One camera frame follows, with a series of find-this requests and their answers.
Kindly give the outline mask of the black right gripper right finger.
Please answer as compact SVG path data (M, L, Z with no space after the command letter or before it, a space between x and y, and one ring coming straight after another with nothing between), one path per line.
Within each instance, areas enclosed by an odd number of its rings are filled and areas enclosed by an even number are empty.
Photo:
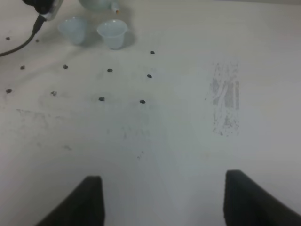
M299 226L301 216L240 170L228 170L223 202L228 226Z

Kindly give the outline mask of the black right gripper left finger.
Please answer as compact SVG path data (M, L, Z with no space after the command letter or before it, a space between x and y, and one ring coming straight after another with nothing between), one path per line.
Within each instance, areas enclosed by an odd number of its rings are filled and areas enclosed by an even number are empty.
M100 176L86 177L38 226L103 226L105 206Z

